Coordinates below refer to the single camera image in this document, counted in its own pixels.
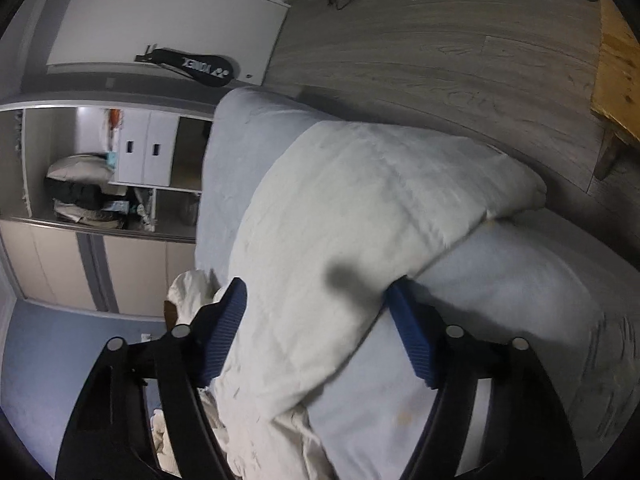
white drawer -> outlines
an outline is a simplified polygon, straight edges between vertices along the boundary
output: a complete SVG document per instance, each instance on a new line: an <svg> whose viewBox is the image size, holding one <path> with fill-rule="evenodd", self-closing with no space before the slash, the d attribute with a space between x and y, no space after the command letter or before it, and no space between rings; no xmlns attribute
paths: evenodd
<svg viewBox="0 0 640 480"><path fill-rule="evenodd" d="M146 132L151 112L124 110L118 139L116 181L143 184Z"/></svg>
<svg viewBox="0 0 640 480"><path fill-rule="evenodd" d="M146 133L143 184L168 186L171 183L171 166L174 160L178 120L180 116L175 114L151 112Z"/></svg>

wooden bench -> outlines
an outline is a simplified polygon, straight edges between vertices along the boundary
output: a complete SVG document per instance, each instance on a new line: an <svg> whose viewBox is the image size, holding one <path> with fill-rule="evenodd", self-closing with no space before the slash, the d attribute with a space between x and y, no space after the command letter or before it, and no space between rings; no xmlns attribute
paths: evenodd
<svg viewBox="0 0 640 480"><path fill-rule="evenodd" d="M591 109L606 120L593 176L607 176L626 146L640 150L640 44L612 0L600 0L602 40Z"/></svg>

gray stripe on door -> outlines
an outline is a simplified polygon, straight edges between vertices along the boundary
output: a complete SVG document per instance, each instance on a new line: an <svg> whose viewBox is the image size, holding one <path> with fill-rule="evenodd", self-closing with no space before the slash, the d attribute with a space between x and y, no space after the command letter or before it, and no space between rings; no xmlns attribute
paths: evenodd
<svg viewBox="0 0 640 480"><path fill-rule="evenodd" d="M100 312L108 312L107 305L102 295L98 274L95 270L94 251L90 240L91 235L87 233L76 233L78 240L78 250L80 251L80 260L84 267L84 275L89 285L91 297L94 299L95 307Z"/></svg>
<svg viewBox="0 0 640 480"><path fill-rule="evenodd" d="M111 282L107 251L104 248L104 238L102 235L90 236L92 253L94 255L95 274L98 277L98 282L100 283L100 290L102 291L107 312L119 314L120 309L118 308L118 300L116 300L116 293L113 290L113 283Z"/></svg>

white pillow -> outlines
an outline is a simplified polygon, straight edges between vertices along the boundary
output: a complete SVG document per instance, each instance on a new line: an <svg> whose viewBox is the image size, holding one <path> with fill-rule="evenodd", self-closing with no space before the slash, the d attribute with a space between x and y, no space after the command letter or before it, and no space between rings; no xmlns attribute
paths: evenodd
<svg viewBox="0 0 640 480"><path fill-rule="evenodd" d="M113 178L113 170L107 161L97 155L72 155L53 163L47 176L55 180L106 184Z"/></svg>

white blanket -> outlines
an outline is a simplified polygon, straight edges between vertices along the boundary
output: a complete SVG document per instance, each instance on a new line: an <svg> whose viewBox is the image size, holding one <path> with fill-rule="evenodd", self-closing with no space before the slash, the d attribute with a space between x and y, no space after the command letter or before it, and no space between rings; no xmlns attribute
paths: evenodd
<svg viewBox="0 0 640 480"><path fill-rule="evenodd" d="M471 139L341 121L309 128L258 186L231 254L229 277L246 282L248 303L214 382L229 462L241 460L246 479L326 478L298 403L353 353L388 284L544 195L529 168Z"/></svg>

